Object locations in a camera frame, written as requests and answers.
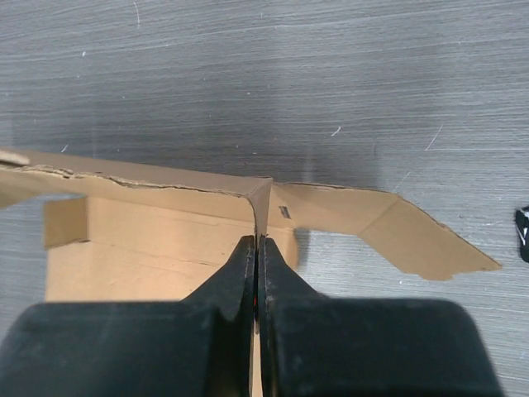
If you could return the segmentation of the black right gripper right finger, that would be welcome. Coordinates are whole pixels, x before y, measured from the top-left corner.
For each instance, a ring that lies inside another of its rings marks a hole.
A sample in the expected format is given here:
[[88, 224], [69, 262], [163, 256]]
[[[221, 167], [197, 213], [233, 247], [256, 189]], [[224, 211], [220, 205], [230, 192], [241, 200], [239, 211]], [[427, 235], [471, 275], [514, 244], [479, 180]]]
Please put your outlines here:
[[287, 265], [270, 237], [260, 238], [256, 279], [256, 319], [262, 335], [274, 332], [275, 321], [283, 332], [301, 332], [307, 316], [331, 301]]

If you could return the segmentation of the brown cardboard box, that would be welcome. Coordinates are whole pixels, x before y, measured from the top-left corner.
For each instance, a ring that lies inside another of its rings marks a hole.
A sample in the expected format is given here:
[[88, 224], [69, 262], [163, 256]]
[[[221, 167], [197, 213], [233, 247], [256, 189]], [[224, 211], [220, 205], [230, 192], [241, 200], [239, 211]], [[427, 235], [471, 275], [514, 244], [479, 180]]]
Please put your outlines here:
[[468, 313], [444, 299], [336, 299], [260, 334], [183, 299], [244, 236], [297, 272], [298, 230], [356, 236], [405, 274], [499, 264], [397, 194], [1, 151], [1, 205], [43, 207], [45, 301], [1, 345], [4, 396], [500, 396]]

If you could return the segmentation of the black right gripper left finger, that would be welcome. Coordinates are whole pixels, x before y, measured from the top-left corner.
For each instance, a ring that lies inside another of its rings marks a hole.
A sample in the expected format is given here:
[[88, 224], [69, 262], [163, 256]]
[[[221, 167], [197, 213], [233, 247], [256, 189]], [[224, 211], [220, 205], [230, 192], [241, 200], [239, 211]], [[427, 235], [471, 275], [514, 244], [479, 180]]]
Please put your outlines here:
[[241, 321], [252, 331], [255, 321], [256, 247], [253, 236], [244, 236], [226, 263], [183, 299], [185, 303], [210, 304], [229, 323]]

